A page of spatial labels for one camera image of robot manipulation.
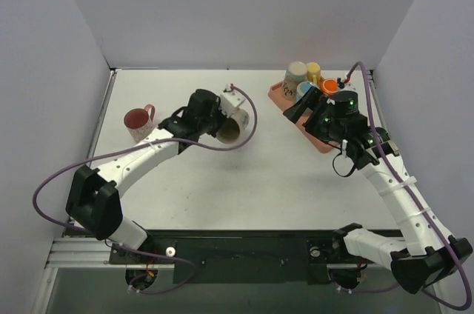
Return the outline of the blue butterfly mug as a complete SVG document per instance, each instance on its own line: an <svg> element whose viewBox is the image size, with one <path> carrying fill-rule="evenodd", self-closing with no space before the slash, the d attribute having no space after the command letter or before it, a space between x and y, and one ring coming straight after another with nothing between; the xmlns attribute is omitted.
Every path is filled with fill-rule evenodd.
<svg viewBox="0 0 474 314"><path fill-rule="evenodd" d="M310 81L303 81L299 83L296 88L295 103L297 103L312 87L317 87L317 85Z"/></svg>

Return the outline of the cream dragon pattern mug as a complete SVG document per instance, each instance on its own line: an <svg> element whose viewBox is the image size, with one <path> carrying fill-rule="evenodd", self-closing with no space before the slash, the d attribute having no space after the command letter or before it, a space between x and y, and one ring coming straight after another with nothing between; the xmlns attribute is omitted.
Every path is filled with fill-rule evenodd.
<svg viewBox="0 0 474 314"><path fill-rule="evenodd" d="M216 133L216 138L223 144L233 144L237 142L247 129L249 120L250 116L248 112L238 108L237 111L224 122Z"/></svg>

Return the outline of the orange mug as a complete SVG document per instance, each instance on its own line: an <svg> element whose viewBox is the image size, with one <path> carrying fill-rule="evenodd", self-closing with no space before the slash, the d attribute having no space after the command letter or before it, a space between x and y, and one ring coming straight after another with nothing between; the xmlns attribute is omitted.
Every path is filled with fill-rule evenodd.
<svg viewBox="0 0 474 314"><path fill-rule="evenodd" d="M338 82L336 79L323 79L321 82L321 91L327 95L332 96L338 92Z"/></svg>

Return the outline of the pink floral mug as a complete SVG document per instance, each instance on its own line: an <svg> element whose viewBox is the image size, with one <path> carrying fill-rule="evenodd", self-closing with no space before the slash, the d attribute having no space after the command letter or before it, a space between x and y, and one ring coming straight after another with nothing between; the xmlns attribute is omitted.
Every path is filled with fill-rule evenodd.
<svg viewBox="0 0 474 314"><path fill-rule="evenodd" d="M134 108L125 114L124 126L135 143L144 140L152 132L155 112L155 106L147 104L143 108Z"/></svg>

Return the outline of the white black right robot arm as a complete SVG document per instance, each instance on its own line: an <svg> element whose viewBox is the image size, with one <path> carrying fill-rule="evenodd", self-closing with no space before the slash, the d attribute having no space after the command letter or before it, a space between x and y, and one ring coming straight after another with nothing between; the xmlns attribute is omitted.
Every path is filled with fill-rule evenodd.
<svg viewBox="0 0 474 314"><path fill-rule="evenodd" d="M357 92L325 96L311 87L284 116L296 123L307 111L311 114L303 123L306 132L338 145L340 155L375 188L403 236L395 241L350 224L336 230L330 245L333 257L348 261L357 256L379 264L411 294L453 274L456 264L472 254L471 244L453 236L427 206L387 131L372 126L359 111Z"/></svg>

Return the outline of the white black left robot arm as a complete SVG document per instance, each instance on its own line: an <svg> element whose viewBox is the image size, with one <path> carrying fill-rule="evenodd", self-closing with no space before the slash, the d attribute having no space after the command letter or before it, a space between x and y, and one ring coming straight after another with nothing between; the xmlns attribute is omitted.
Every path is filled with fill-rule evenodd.
<svg viewBox="0 0 474 314"><path fill-rule="evenodd" d="M146 230L124 216L121 197L160 163L184 152L189 141L204 134L216 136L229 116L224 94L197 89L188 104L161 121L134 150L92 169L75 171L66 212L98 240L109 239L126 247L135 263L148 261L153 240Z"/></svg>

